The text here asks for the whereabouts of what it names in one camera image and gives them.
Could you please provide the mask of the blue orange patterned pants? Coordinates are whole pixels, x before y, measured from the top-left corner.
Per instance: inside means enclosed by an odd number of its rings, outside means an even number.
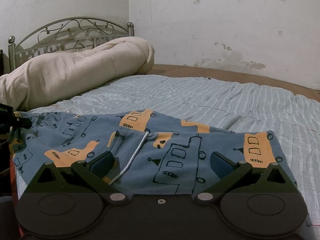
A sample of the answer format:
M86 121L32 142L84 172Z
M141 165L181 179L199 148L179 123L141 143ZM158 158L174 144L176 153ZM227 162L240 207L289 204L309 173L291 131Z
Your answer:
M12 128L9 149L26 184L42 164L84 160L121 192L196 194L247 161L292 172L272 131L236 133L145 109L119 114L24 113L29 128Z

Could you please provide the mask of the cream rolled comforter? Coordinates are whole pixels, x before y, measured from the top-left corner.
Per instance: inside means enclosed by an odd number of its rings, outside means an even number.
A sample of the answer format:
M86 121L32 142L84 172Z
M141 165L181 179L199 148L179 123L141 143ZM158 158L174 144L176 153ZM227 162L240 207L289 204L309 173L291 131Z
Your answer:
M147 40L133 36L36 56L1 76L1 103L16 111L48 106L120 77L146 74L154 54Z

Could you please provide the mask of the light blue bed sheet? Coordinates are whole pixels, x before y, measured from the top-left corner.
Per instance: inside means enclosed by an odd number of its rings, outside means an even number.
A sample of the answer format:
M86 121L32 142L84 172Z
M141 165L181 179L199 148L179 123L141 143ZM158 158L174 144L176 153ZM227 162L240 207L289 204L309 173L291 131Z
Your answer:
M319 101L281 87L204 77L137 75L110 81L41 112L114 114L152 109L233 132L272 130L319 234Z

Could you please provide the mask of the metal ornate headboard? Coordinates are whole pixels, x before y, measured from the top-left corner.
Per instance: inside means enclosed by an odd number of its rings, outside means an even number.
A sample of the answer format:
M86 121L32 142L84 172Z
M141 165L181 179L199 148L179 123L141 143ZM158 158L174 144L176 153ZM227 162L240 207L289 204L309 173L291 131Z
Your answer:
M8 38L9 67L12 72L26 61L58 51L92 49L116 38L134 36L135 26L103 18L76 16L47 23L20 41Z

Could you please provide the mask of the brown wooden bed frame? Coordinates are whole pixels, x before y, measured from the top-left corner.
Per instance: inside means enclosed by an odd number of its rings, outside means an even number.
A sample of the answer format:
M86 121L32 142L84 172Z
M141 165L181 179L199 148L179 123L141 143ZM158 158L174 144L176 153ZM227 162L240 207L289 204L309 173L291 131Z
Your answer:
M221 81L238 83L255 83L257 85L266 85L279 87L291 91L293 94L303 95L309 99L320 100L319 90L303 87L293 83L272 79L269 77L257 76L252 74L243 74L219 69L208 69L200 67L178 66L155 64L148 74L163 75L168 77L207 77Z

